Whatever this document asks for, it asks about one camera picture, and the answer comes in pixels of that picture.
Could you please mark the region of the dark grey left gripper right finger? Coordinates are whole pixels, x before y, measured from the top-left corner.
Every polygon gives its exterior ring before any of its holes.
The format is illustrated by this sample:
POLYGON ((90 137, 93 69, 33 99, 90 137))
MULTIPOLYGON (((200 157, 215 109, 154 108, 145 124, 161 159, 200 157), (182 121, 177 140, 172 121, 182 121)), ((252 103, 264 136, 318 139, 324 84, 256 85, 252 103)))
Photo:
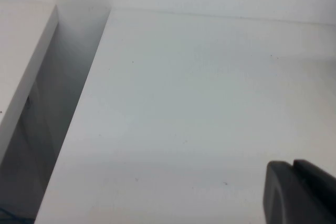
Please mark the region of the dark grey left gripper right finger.
POLYGON ((294 160, 293 170, 293 223, 335 223, 335 177, 303 159, 294 160))

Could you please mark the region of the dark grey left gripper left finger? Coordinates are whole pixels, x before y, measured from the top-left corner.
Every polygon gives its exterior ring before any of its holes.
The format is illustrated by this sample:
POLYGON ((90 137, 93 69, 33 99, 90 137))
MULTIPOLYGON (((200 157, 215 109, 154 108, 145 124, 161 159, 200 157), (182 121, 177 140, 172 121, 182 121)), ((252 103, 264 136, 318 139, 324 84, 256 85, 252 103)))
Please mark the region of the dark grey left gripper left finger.
POLYGON ((266 223, 319 223, 314 200, 286 162, 268 163, 263 206, 266 223))

